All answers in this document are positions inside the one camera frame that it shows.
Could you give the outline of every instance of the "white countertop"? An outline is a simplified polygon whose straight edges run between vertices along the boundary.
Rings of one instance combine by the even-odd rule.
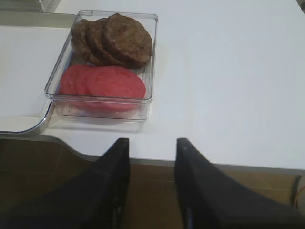
[[[211,162],[305,170],[305,16],[294,0],[61,0],[80,10],[159,16],[154,101],[141,128],[53,115],[43,135],[102,155],[175,160],[187,137]],[[126,130],[119,131],[122,125]]]

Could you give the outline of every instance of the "white surface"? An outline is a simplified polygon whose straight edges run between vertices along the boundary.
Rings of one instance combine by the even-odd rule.
[[[131,157],[175,160],[189,138],[213,163],[305,169],[305,17],[294,0],[61,0],[56,12],[159,16],[155,97],[136,133],[54,114],[45,135],[86,155],[119,137]]]
[[[0,26],[1,131],[25,131],[45,116],[50,102],[43,88],[68,33],[68,29]]]

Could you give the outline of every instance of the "clear plastic container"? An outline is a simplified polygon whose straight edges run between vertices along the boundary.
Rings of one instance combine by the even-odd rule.
[[[74,23],[82,19],[98,20],[107,18],[116,12],[107,11],[80,11]],[[45,87],[47,98],[54,101],[58,111],[64,117],[98,117],[98,118],[116,118],[126,121],[145,121],[149,116],[150,104],[153,101],[153,81],[154,81],[154,62],[155,62],[155,47],[156,47],[156,31],[158,17],[155,14],[142,13],[123,13],[121,15],[131,17],[139,21],[149,32],[152,43],[153,53],[150,61],[145,67],[135,70],[134,72],[142,79],[146,87],[146,94],[143,99],[132,98],[114,98],[114,97],[97,97],[97,96],[80,96],[80,95],[63,95],[58,93],[61,76],[67,67],[82,63],[73,52],[71,46],[71,34],[61,51],[61,54],[54,67],[52,75]],[[109,112],[96,109],[87,109],[83,106],[77,106],[78,102],[90,103],[116,103],[134,105],[134,109],[124,112]]]
[[[53,13],[60,0],[0,0],[0,10]]]

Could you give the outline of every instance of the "cooked meat patty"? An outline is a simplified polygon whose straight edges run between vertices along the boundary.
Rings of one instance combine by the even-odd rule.
[[[105,49],[105,47],[102,43],[102,34],[103,34],[103,27],[104,27],[105,21],[106,21],[106,18],[102,18],[97,21],[92,21],[89,24],[89,27],[87,30],[87,40],[88,40],[89,46],[91,47],[91,49],[94,51],[94,53],[99,58],[107,60],[107,63],[109,65],[117,65],[117,66],[130,68],[129,64],[115,59]]]
[[[152,38],[144,26],[118,13],[105,22],[102,42],[113,57],[136,68],[146,65],[153,52]]]
[[[97,66],[105,66],[107,63],[95,56],[90,49],[87,42],[87,30],[91,21],[81,20],[74,25],[71,29],[71,39],[72,47],[75,53],[82,57],[85,61],[90,62]]]

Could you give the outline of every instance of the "brown tile floor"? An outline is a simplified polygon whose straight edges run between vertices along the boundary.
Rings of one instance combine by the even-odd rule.
[[[55,143],[0,140],[0,212],[54,190],[91,163]],[[289,204],[296,176],[225,171],[246,187]],[[172,167],[132,165],[123,228],[182,228]]]

